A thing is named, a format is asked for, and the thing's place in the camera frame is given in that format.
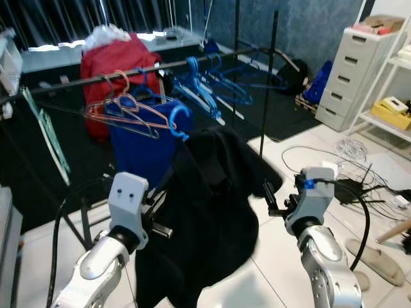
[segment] black curtain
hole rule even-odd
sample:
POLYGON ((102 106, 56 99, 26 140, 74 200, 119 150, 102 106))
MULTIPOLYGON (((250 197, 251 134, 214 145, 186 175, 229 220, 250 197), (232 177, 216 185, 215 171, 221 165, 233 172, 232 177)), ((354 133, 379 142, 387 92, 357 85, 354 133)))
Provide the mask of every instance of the black curtain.
POLYGON ((84 39, 100 24, 148 33, 171 24, 168 0, 0 0, 0 17, 23 49, 84 39))

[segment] black jacket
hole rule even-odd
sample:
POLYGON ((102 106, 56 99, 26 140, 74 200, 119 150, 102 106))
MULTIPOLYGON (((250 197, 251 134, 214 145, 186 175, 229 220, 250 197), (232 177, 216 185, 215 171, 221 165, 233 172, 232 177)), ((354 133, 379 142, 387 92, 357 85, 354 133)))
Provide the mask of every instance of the black jacket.
POLYGON ((201 290, 229 276, 252 255, 258 220, 251 194, 281 177, 232 130, 219 126, 180 142, 166 200, 156 222, 171 239, 151 234, 136 254, 137 304, 152 308, 165 296, 176 308, 195 308, 201 290))

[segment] wooden stick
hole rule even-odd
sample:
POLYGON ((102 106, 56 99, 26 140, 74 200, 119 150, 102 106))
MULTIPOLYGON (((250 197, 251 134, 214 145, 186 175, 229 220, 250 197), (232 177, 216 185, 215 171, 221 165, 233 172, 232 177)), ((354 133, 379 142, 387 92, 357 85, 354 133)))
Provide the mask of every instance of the wooden stick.
POLYGON ((397 234, 400 234, 404 231, 407 231, 410 228, 411 228, 411 219, 400 223, 398 226, 395 226, 394 228, 389 230, 387 233, 384 233, 383 235, 377 237, 377 239, 375 241, 378 244, 381 244, 382 242, 386 241, 387 239, 390 239, 391 237, 393 237, 397 234))

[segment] beige slipper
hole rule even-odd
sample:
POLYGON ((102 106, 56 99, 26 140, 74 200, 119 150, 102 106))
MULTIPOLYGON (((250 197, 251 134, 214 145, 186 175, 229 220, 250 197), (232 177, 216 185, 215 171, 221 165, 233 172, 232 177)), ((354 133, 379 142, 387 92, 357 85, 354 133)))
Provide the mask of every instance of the beige slipper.
MULTIPOLYGON (((358 253, 361 243, 357 239, 349 239, 345 243, 345 247, 353 255, 358 253)), ((361 256, 361 261, 366 263, 373 271, 386 281, 395 286, 402 286, 404 283, 404 273, 399 268, 396 261, 389 257, 381 250, 366 246, 361 256)))
POLYGON ((360 285, 361 291, 366 291, 370 288, 370 279, 362 271, 354 272, 355 278, 357 278, 358 284, 360 285))

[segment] gray wall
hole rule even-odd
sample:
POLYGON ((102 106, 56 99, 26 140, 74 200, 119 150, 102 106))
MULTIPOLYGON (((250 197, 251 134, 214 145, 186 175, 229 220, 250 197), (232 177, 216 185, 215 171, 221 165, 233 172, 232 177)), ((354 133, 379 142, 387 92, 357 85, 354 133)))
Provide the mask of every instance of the gray wall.
MULTIPOLYGON (((214 0, 208 33, 234 47, 235 0, 214 0)), ((279 10, 277 47, 307 62, 316 74, 326 60, 334 60, 345 27, 352 25, 362 0, 242 0, 240 38, 269 46, 274 10, 279 10)), ((189 28, 188 0, 176 0, 177 24, 189 28)), ((191 0, 193 29, 204 30, 203 1, 191 0)), ((281 67, 283 61, 275 61, 281 67)))

